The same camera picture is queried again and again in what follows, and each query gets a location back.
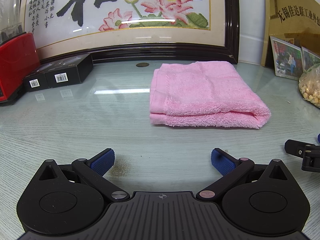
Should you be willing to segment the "pink towel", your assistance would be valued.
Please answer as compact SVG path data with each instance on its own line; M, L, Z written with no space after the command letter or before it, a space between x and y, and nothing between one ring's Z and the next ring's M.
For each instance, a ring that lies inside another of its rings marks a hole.
M270 117L269 108L229 62L164 63L153 73L153 125L259 129Z

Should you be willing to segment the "plastic bag of nuts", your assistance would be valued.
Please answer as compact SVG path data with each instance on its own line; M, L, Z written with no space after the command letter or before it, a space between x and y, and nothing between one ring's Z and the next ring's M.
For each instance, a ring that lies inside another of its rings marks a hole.
M320 107L320 66L319 63L306 70L299 78L299 91L304 100Z

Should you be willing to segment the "framed photo left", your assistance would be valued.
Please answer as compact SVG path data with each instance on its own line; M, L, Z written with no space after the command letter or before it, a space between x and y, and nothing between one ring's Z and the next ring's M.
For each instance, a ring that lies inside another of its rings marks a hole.
M274 36L270 36L270 42L275 75L299 80L303 74L302 49Z

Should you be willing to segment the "framed photo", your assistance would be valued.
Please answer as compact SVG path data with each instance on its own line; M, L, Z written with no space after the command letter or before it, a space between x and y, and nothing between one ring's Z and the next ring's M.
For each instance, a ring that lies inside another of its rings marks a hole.
M302 49L274 36L270 36L270 42L275 75L299 80L303 74Z
M303 72L320 63L320 57L312 51L302 47Z

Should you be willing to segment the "framed photo right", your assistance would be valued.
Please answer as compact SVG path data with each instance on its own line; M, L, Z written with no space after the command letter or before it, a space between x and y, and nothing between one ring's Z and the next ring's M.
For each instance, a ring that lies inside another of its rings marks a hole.
M320 63L320 57L312 51L302 47L303 72Z

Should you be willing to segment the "black charger box right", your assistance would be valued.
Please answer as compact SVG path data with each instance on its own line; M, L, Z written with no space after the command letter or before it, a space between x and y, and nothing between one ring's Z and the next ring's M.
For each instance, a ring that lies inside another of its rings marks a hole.
M91 54L82 54L52 62L45 71L49 88L83 83L93 69Z

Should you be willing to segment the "black charger box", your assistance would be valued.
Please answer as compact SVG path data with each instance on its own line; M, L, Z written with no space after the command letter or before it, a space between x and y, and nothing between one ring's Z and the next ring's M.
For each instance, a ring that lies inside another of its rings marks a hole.
M23 79L25 90L27 92L33 92L50 88L46 73L53 70L57 65L57 62L50 62L42 64L39 68L33 70Z
M82 54L52 62L45 71L49 88L83 83L93 69L91 54Z

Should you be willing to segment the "black charger box left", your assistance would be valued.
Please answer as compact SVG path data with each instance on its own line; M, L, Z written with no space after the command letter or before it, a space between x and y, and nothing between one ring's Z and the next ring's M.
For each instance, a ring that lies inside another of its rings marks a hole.
M25 90L27 92L33 92L50 88L46 73L53 70L57 65L57 62L50 62L42 64L39 68L33 70L23 79Z

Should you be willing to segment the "brass coin on table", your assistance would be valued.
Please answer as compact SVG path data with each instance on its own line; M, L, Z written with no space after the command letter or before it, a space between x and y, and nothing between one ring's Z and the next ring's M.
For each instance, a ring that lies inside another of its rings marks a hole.
M150 64L147 63L147 62L141 62L141 63L136 64L136 66L137 66L137 67L140 67L140 68L142 68L142 67L147 67L147 66L149 66L149 65L150 65Z

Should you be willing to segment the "gold plaque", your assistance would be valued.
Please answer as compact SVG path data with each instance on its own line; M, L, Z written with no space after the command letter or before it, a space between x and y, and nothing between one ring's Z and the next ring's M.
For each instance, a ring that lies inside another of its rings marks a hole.
M319 3L316 0L265 0L263 66L273 66L270 37L292 38L294 45L319 54Z

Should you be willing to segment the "red blender base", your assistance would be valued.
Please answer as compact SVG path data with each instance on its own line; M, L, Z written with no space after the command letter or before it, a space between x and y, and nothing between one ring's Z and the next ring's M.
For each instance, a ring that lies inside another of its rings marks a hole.
M1 103L24 91L23 79L40 66L32 33L22 33L1 44Z

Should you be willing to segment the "framed lotus cross-stitch picture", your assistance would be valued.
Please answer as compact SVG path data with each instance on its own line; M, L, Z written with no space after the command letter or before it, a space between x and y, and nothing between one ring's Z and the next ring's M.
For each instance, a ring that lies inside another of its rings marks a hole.
M239 58L239 0L21 0L41 61Z

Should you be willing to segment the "clear blender jar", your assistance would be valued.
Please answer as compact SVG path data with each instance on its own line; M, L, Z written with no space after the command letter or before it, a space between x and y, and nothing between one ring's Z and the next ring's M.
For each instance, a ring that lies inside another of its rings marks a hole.
M23 34L21 0L1 0L1 45Z

